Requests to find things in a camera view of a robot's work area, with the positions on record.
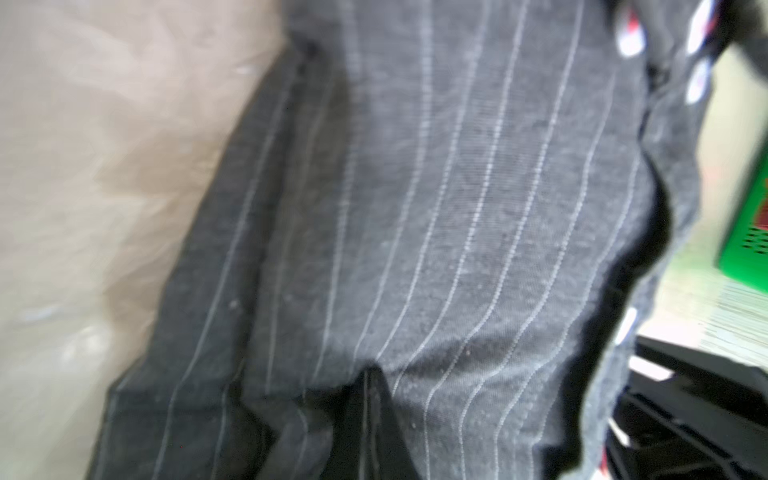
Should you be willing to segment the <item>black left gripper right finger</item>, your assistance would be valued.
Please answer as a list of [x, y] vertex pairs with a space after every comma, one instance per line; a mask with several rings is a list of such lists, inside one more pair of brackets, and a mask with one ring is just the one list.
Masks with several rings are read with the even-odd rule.
[[408, 451], [383, 372], [365, 371], [365, 478], [420, 479]]

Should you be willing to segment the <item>dark grey striped shirt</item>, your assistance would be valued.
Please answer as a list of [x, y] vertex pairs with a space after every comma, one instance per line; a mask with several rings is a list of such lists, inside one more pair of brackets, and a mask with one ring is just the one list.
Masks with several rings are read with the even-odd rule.
[[587, 479], [697, 209], [712, 1], [284, 1], [91, 479], [321, 479], [384, 374], [420, 479]]

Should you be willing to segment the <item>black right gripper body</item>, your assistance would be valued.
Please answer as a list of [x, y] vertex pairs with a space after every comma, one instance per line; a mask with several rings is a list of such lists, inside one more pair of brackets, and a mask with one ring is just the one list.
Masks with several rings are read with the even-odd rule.
[[644, 337], [636, 354], [671, 375], [631, 373], [605, 442], [610, 478], [766, 478], [764, 370]]

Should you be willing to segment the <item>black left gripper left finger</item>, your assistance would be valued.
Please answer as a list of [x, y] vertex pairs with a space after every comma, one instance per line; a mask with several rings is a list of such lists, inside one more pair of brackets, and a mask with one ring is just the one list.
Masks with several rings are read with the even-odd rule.
[[335, 404], [333, 443], [321, 479], [367, 479], [368, 371], [340, 392]]

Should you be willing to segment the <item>green plastic basket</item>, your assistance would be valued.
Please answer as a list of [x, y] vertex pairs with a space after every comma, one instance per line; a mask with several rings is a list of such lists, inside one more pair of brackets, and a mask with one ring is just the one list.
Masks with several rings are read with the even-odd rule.
[[718, 266], [726, 277], [767, 293], [767, 154], [752, 177]]

